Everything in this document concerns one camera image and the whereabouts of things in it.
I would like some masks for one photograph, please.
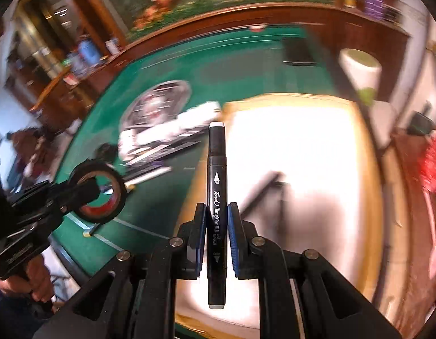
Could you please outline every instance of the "red object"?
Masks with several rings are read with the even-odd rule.
[[[116,192],[113,193],[113,195],[110,197],[110,199],[105,202],[103,205],[100,205],[99,207],[90,207],[89,205],[85,205],[80,208],[80,210],[91,217],[94,216],[104,216],[107,214],[111,214],[111,212],[114,210],[114,207],[117,205],[119,201],[118,195],[116,195]]]
[[[430,192],[436,192],[436,137],[419,160],[420,182]]]

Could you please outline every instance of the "human hand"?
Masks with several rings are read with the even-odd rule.
[[[54,296],[54,291],[43,256],[38,255],[28,262],[25,273],[28,280],[17,275],[0,280],[0,291],[9,296],[31,293],[33,300],[48,302]]]

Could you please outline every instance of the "black tape roll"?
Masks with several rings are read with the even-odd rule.
[[[104,176],[111,181],[113,193],[110,199],[99,207],[84,205],[73,211],[85,221],[102,224],[111,221],[122,211],[127,199],[127,189],[122,176],[113,166],[97,159],[87,160],[76,166],[69,177],[69,185],[74,186],[96,176]]]

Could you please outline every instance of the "cabinet door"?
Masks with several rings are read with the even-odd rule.
[[[318,42],[323,46],[329,47],[328,38],[329,33],[327,33],[326,24],[323,23],[300,23],[300,27],[304,28],[308,33],[314,35]]]
[[[345,47],[342,47],[342,49],[354,48],[364,51],[364,48],[366,48],[366,31],[362,25],[346,21],[344,35]]]

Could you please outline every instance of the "metal screw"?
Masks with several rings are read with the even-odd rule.
[[[304,256],[307,257],[309,260],[317,260],[319,257],[318,252],[313,249],[304,251]]]
[[[129,253],[128,251],[121,251],[117,254],[116,257],[118,258],[119,261],[125,261],[131,257],[131,253]]]
[[[183,245],[183,239],[181,239],[180,237],[174,237],[174,238],[171,238],[171,239],[169,240],[169,244],[170,244],[172,247],[182,246],[182,245]]]
[[[254,237],[252,240],[251,240],[251,243],[254,245],[254,246],[263,246],[264,244],[265,244],[265,239],[263,238],[263,237],[260,237],[260,236],[257,236],[257,237]]]

